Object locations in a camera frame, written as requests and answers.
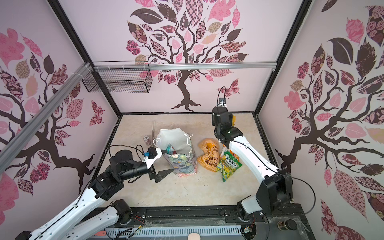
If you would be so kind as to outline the colourful paper bag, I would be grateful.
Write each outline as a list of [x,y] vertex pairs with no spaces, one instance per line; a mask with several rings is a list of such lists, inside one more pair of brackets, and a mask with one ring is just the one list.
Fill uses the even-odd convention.
[[[166,151],[163,156],[179,178],[197,173],[197,156],[192,144],[192,136],[193,134],[186,133],[180,128],[161,129],[153,141],[155,147]],[[178,155],[167,154],[166,148],[169,144],[176,149]]]

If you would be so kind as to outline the orange snack bag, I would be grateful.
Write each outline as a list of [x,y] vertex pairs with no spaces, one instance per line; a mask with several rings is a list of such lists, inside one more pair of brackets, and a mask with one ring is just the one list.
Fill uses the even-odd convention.
[[214,139],[204,139],[199,143],[199,148],[203,151],[203,155],[197,158],[198,163],[206,170],[217,172],[218,163],[220,162],[219,144]]

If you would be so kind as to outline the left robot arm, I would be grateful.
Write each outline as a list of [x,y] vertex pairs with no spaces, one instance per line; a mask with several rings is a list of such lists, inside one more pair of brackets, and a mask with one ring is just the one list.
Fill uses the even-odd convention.
[[173,172],[172,169],[160,171],[158,174],[153,166],[167,151],[159,148],[148,148],[144,153],[144,160],[136,162],[129,150],[121,150],[110,158],[110,165],[105,172],[93,179],[81,195],[65,210],[33,232],[20,233],[17,240],[38,240],[54,235],[54,231],[68,230],[74,223],[78,223],[93,209],[108,201],[114,194],[124,187],[124,181],[148,174],[156,183]]

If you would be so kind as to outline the teal snack packet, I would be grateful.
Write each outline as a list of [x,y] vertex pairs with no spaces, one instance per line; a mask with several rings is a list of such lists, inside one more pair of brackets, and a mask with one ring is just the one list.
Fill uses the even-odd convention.
[[171,144],[169,144],[167,146],[166,150],[167,150],[167,154],[170,156],[171,155],[178,155],[178,152],[176,151],[176,149]]

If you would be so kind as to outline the green snack bag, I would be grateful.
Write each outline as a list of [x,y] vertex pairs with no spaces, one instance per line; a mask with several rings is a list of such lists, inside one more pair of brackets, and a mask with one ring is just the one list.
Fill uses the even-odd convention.
[[222,174],[222,181],[225,183],[240,167],[242,167],[242,164],[237,155],[233,155],[232,151],[226,150],[221,156],[217,170]]

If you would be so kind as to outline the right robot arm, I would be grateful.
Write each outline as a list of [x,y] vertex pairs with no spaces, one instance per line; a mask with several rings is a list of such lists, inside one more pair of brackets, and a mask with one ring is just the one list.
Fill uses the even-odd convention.
[[228,150],[240,157],[259,182],[255,195],[237,203],[237,212],[242,220],[248,220],[254,213],[270,214],[293,198],[293,181],[286,171],[266,160],[233,124],[233,114],[225,106],[212,110],[212,125],[215,137]]

